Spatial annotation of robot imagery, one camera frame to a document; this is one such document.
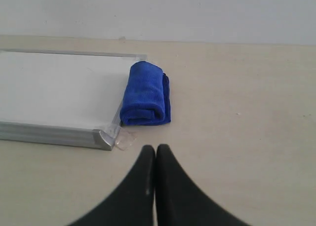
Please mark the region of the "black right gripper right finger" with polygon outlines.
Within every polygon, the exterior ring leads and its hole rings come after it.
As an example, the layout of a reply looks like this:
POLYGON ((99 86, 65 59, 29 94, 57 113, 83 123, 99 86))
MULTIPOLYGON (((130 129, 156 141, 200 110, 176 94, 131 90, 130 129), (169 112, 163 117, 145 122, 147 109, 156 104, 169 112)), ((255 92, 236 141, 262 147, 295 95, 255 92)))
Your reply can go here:
POLYGON ((157 148, 155 195, 159 226, 246 226, 209 198, 186 174, 170 147, 157 148))

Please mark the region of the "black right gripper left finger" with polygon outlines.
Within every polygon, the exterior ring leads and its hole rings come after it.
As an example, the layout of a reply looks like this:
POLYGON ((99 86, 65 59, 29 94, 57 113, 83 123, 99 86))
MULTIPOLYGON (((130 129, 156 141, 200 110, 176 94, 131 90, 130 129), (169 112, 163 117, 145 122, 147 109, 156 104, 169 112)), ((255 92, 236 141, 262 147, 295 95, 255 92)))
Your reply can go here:
POLYGON ((155 159, 154 148, 143 146, 133 167, 114 191, 70 225, 152 226, 155 159))

